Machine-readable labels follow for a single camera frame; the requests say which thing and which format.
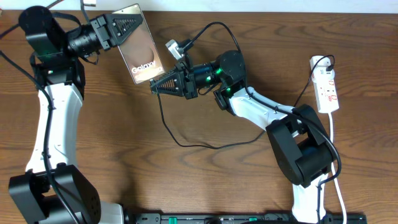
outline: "black bracket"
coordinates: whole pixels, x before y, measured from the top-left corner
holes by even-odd
[[[61,165],[51,170],[61,194],[80,223],[98,223],[101,204],[98,192],[74,165]],[[50,190],[45,172],[26,172],[11,177],[8,191],[27,223],[73,223],[56,195],[44,196]]]
[[[316,112],[309,105],[294,109],[293,113],[313,121],[326,134]],[[335,160],[326,141],[311,127],[298,124],[290,116],[275,120],[266,127],[269,141],[278,166],[291,183],[308,187],[315,178],[330,171]],[[296,144],[294,133],[308,134],[308,138]]]
[[[144,21],[140,14],[103,14],[90,21],[104,50],[121,45]]]

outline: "black cable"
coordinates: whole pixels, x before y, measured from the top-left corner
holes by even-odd
[[[97,54],[97,53],[95,53],[95,54],[97,55],[97,59],[95,60],[95,62],[89,61],[89,60],[88,60],[87,58],[85,58],[84,56],[81,56],[80,58],[81,58],[83,61],[87,62],[87,63],[93,64],[93,65],[97,65],[97,64],[98,64],[98,59],[99,59],[99,57],[98,57],[98,54]]]
[[[8,30],[4,31],[2,34],[0,34],[0,40],[5,37],[8,33],[10,33],[11,31],[13,31],[14,29],[18,28],[19,24],[15,24],[12,27],[8,28]]]
[[[205,26],[185,47],[188,47],[188,46],[190,46],[190,45],[192,45],[193,43],[194,43],[194,41],[196,41],[197,40],[197,38],[199,38],[199,36],[201,36],[202,35],[202,33],[204,33],[204,31],[205,30],[207,30],[207,28],[209,28],[209,27],[211,27],[212,25],[214,25],[214,24],[219,24],[219,25],[222,25],[227,31],[228,31],[228,33],[230,34],[230,36],[232,37],[232,39],[234,40],[234,43],[235,43],[235,46],[236,46],[236,48],[237,48],[237,50],[239,51],[239,52],[241,52],[241,48],[239,47],[239,44],[238,44],[238,41],[236,40],[236,38],[235,38],[235,36],[233,35],[233,33],[231,32],[231,30],[229,29],[229,27],[227,26],[227,25],[225,25],[223,22],[211,22],[211,23],[209,23],[209,24],[207,24],[207,26]],[[201,88],[199,88],[198,89],[198,94],[199,95],[205,95],[205,94],[207,94],[209,91],[211,91],[215,86],[217,86],[217,84],[214,84],[213,86],[211,86],[206,92],[204,92],[204,93],[200,93],[200,90],[201,90]],[[169,129],[169,127],[167,127],[167,125],[166,125],[166,122],[164,121],[164,116],[163,116],[163,109],[162,109],[162,102],[161,102],[161,100],[160,100],[160,95],[159,95],[159,93],[157,94],[157,98],[159,99],[159,107],[160,107],[160,115],[162,115],[162,122],[163,122],[163,125],[164,125],[164,127],[167,129],[167,131],[169,132],[169,134],[171,135],[171,137],[173,138],[173,140],[175,141],[175,143],[177,143],[179,146],[181,146],[181,147],[206,147],[206,148],[208,148],[208,149],[224,149],[224,148],[226,148],[226,147],[231,147],[231,146],[239,146],[239,145],[243,145],[243,144],[250,144],[250,143],[253,143],[253,142],[255,142],[255,141],[257,141],[258,139],[260,139],[264,134],[265,134],[265,131],[262,131],[261,133],[260,133],[260,135],[258,135],[255,139],[253,139],[252,141],[248,141],[248,142],[238,142],[238,143],[234,143],[234,144],[228,144],[228,145],[225,145],[225,146],[220,146],[220,147],[214,147],[214,146],[206,146],[206,145],[200,145],[200,144],[197,144],[197,145],[182,145],[182,144],[180,144],[177,140],[176,140],[176,138],[174,137],[174,135],[172,134],[172,132],[171,132],[171,130]]]
[[[55,2],[49,4],[47,6],[47,9],[50,9],[51,7],[55,6],[56,4],[62,2],[63,0],[56,0]],[[0,40],[5,37],[8,33],[10,33],[11,31],[13,31],[14,29],[18,28],[19,24],[15,24],[12,27],[8,28],[8,30],[4,31],[2,34],[0,34]]]
[[[49,4],[46,8],[47,8],[47,9],[50,9],[50,8],[54,7],[56,4],[58,4],[58,3],[62,2],[62,1],[63,1],[63,0],[56,0],[55,2]]]
[[[320,209],[321,209],[321,191],[322,188],[318,184],[318,197],[317,197],[317,218],[318,218],[318,223],[321,223],[321,215],[320,215]]]
[[[67,209],[69,215],[73,218],[73,221],[75,221],[75,223],[77,223],[77,224],[80,224],[79,219],[77,218],[76,214],[73,212],[73,210],[70,208],[68,202],[65,200],[65,198],[61,194],[61,191],[59,190],[59,188],[57,186],[57,183],[56,183],[56,181],[54,179],[54,176],[51,174],[51,171],[50,171],[50,166],[49,166],[49,136],[50,136],[52,111],[53,111],[53,103],[52,103],[51,97],[49,96],[49,94],[44,90],[44,88],[40,85],[40,83],[32,75],[27,73],[27,71],[25,71],[23,68],[21,68],[16,63],[14,63],[11,59],[9,59],[1,50],[0,50],[0,55],[2,57],[4,57],[4,59],[6,59],[6,61],[8,63],[10,63],[13,67],[15,67],[20,72],[22,72],[29,80],[31,80],[36,85],[36,87],[44,94],[44,96],[46,97],[46,99],[47,99],[47,101],[49,103],[49,106],[48,106],[49,115],[47,116],[47,123],[45,125],[45,134],[44,134],[44,143],[43,143],[43,152],[42,152],[43,160],[44,160],[45,172],[46,172],[47,177],[49,179],[50,185],[54,189],[55,194],[58,196],[58,198],[62,202],[63,206]]]
[[[222,26],[229,32],[229,34],[231,35],[232,39],[234,40],[234,43],[235,43],[236,48],[238,49],[239,52],[241,52],[241,48],[239,47],[238,41],[236,41],[236,38],[235,38],[235,36],[232,34],[231,30],[228,28],[227,25],[225,25],[225,23],[223,23],[223,22],[218,22],[218,21],[216,21],[216,22],[211,22],[211,23],[207,24],[207,26],[205,26],[205,28],[203,28],[203,29],[202,29],[202,30],[201,30],[201,31],[200,31],[200,32],[199,32],[187,45],[186,45],[186,47],[191,46],[191,45],[194,43],[194,41],[196,41],[197,38],[198,38],[199,36],[201,36],[201,34],[202,34],[207,28],[211,27],[211,26],[214,25],[214,24],[222,25]]]
[[[204,92],[204,93],[200,93],[200,90],[201,90],[202,88],[199,88],[199,89],[198,89],[198,94],[201,95],[201,96],[204,96],[204,95],[206,95],[207,93],[209,93],[212,89],[214,89],[217,85],[218,85],[218,83],[215,83],[214,85],[212,85],[211,87],[209,87],[209,88],[206,90],[206,92]]]
[[[307,89],[308,85],[310,84],[310,82],[311,82],[311,75],[312,75],[314,69],[317,67],[318,63],[319,63],[322,59],[327,58],[327,57],[332,57],[332,58],[333,58],[333,64],[330,65],[330,66],[331,66],[332,68],[333,68],[333,66],[335,66],[335,56],[334,56],[334,55],[326,55],[326,56],[323,56],[322,58],[320,58],[320,59],[315,63],[315,65],[313,65],[313,67],[312,67],[312,69],[311,69],[311,72],[310,72],[310,76],[309,76],[309,78],[308,78],[308,82],[307,82],[307,84],[305,85],[303,91],[301,91],[301,93],[300,93],[300,95],[298,96],[296,102],[294,103],[294,105],[293,105],[294,107],[297,106],[297,103],[299,103],[299,100],[300,100],[301,96],[304,94],[305,90]]]
[[[83,0],[80,0],[80,10],[81,10],[81,12],[84,15],[84,17],[85,17],[85,19],[87,21],[87,24],[90,24],[90,19],[88,18],[87,13],[85,11],[85,3],[83,2]]]
[[[206,146],[206,145],[201,145],[201,144],[196,144],[196,145],[183,145],[183,144],[180,144],[180,143],[176,140],[176,138],[174,137],[173,133],[171,132],[171,130],[170,130],[169,127],[167,126],[166,122],[164,121],[162,102],[161,102],[161,100],[160,100],[160,95],[159,95],[159,93],[157,94],[157,99],[159,100],[160,115],[162,116],[163,125],[164,125],[164,127],[167,129],[167,131],[169,132],[169,134],[171,135],[171,137],[173,138],[173,140],[175,141],[175,143],[177,143],[177,144],[178,144],[179,146],[181,146],[181,147],[205,147],[205,148],[208,148],[208,149],[224,149],[224,148],[226,148],[226,147],[240,146],[240,145],[243,145],[243,144],[250,144],[250,143],[253,143],[253,142],[257,141],[258,139],[260,139],[261,136],[263,136],[264,133],[265,133],[265,131],[262,131],[262,132],[260,133],[260,135],[258,135],[258,136],[257,136],[255,139],[253,139],[252,141],[248,141],[248,142],[238,142],[238,143],[228,144],[228,145],[220,146],[220,147],[215,147],[215,146],[211,146],[211,145]]]

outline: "white cable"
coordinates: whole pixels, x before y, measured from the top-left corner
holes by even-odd
[[[334,134],[333,134],[333,118],[331,117],[331,113],[328,113],[328,115],[329,115],[329,126],[330,126],[330,141],[333,142],[333,137],[334,137]],[[333,175],[336,174],[334,163],[331,163],[331,173]],[[340,187],[338,186],[337,178],[335,178],[334,181],[335,181],[335,186],[336,186],[338,200],[340,201],[340,205],[341,205],[341,211],[343,212],[343,224],[347,224],[346,207],[344,206],[344,201],[343,201],[343,197],[341,196]]]

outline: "robotic arm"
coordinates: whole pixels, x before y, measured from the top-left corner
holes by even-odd
[[[189,100],[196,98],[203,87],[209,87],[209,92],[220,83],[213,92],[220,109],[246,118],[267,131],[278,166],[293,183],[295,218],[300,222],[317,223],[318,183],[327,178],[330,164],[336,158],[326,141],[311,126],[279,113],[275,108],[309,119],[326,134],[316,112],[308,105],[294,108],[279,104],[252,87],[246,88],[245,64],[238,50],[227,51],[213,62],[193,65],[186,50],[180,50],[189,42],[186,40],[180,44],[171,40],[167,43],[169,51],[179,62],[159,80],[151,80],[152,92],[184,96]],[[307,134],[307,138],[296,144],[294,137],[301,134]],[[326,214],[323,190],[320,203],[322,219]]]
[[[74,21],[78,28],[64,32],[55,17]],[[52,100],[49,113],[47,96],[39,92],[40,119],[34,151],[25,174],[11,177],[9,182],[9,193],[27,223],[124,223],[122,206],[100,201],[94,186],[77,169],[76,130],[85,89],[79,58],[89,62],[87,57],[92,53],[99,55],[100,49],[121,45],[142,22],[141,14],[102,14],[81,25],[72,15],[51,13],[42,6],[21,13],[19,25],[35,50],[30,64],[37,85]],[[35,63],[35,56],[40,64]],[[48,128],[46,158],[43,148]],[[50,185],[57,195],[44,196]]]

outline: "white power strip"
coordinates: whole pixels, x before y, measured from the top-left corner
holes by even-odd
[[[322,57],[318,55],[310,59],[311,70]],[[326,70],[330,65],[330,59],[323,58],[311,74],[319,113],[331,113],[339,108],[334,80],[335,71]]]

